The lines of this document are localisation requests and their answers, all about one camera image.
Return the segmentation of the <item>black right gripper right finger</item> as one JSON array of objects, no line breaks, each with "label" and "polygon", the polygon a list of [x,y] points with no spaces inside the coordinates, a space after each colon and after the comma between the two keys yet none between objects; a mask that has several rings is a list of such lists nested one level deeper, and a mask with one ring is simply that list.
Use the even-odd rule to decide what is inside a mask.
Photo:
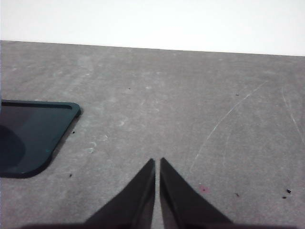
[{"label": "black right gripper right finger", "polygon": [[160,160],[160,198],[179,229],[228,229],[234,223],[199,195],[163,157]]}]

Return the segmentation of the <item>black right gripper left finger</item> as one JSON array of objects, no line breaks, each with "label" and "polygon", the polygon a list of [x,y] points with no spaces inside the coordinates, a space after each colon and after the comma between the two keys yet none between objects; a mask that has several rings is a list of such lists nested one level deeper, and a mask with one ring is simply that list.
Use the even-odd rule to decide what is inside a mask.
[{"label": "black right gripper left finger", "polygon": [[149,159],[126,187],[89,217],[92,229],[150,229],[155,201],[155,161]]}]

